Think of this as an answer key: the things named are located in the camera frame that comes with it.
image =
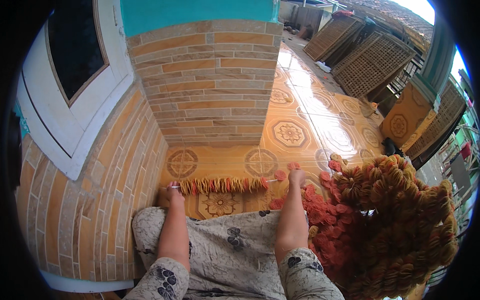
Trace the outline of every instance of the railing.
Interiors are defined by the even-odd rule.
[[[387,85],[387,88],[398,98],[403,88],[407,85],[408,80],[415,75],[415,73],[420,72],[423,67],[425,61],[419,56],[416,55],[412,60],[408,63],[408,65],[403,68],[402,72],[398,74],[391,83]]]

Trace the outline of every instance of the orange floor tile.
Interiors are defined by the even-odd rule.
[[[365,118],[358,99],[328,92],[306,64],[282,43],[270,104],[259,146],[214,148],[172,147],[167,152],[161,185],[171,180],[201,177],[274,178],[296,161],[317,192],[321,171],[332,172],[328,159],[337,152],[349,164],[382,154],[382,117]],[[285,194],[288,182],[274,181],[267,192],[210,193],[186,197],[186,214],[199,219],[268,209],[273,198]],[[167,206],[161,197],[160,205]]]

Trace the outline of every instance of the wooden lattice screen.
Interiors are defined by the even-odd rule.
[[[415,51],[398,38],[375,31],[339,62],[332,74],[349,96],[360,98],[384,84],[414,55]]]
[[[438,114],[427,129],[421,134],[420,138],[418,138],[416,142],[413,143],[412,147],[407,150],[408,157],[410,157],[410,159],[415,159],[427,150],[428,147],[430,147],[448,128],[450,128],[453,122],[458,118],[459,114],[463,111],[465,105],[465,100],[455,84],[451,79],[447,80],[445,89],[440,95]]]
[[[317,61],[332,47],[341,45],[350,34],[364,25],[365,22],[356,16],[338,16],[330,19],[305,45],[303,51]]]

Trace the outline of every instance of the white string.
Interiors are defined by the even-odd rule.
[[[271,181],[278,181],[278,179],[267,180],[267,182],[271,182]],[[179,185],[175,185],[175,186],[172,186],[172,188],[178,189],[178,188],[180,188],[180,186],[179,186]]]

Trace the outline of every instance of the woman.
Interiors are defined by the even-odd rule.
[[[170,182],[168,213],[149,207],[133,219],[148,271],[125,299],[343,299],[308,249],[305,172],[292,170],[288,180],[281,211],[208,220],[186,218],[185,198]]]

